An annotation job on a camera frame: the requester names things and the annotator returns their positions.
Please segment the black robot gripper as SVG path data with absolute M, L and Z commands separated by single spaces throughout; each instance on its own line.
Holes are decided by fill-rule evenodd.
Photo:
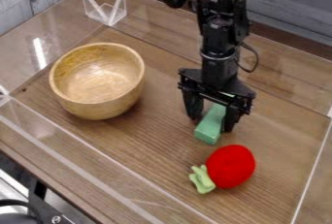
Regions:
M 237 51 L 222 56 L 202 52 L 201 58 L 199 69 L 181 68 L 178 71 L 186 115 L 190 119 L 201 116 L 205 99 L 226 106 L 224 131 L 230 132 L 240 117 L 252 111 L 256 92 L 237 77 Z

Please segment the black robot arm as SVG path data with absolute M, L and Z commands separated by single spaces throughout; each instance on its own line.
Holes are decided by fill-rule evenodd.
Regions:
M 224 130 L 230 131 L 252 110 L 256 92 L 238 79 L 240 51 L 246 47 L 249 18 L 246 0 L 162 0 L 178 9 L 190 5 L 197 14 L 202 45 L 201 67 L 182 68 L 178 88 L 183 93 L 186 114 L 201 116 L 203 101 L 226 107 Z

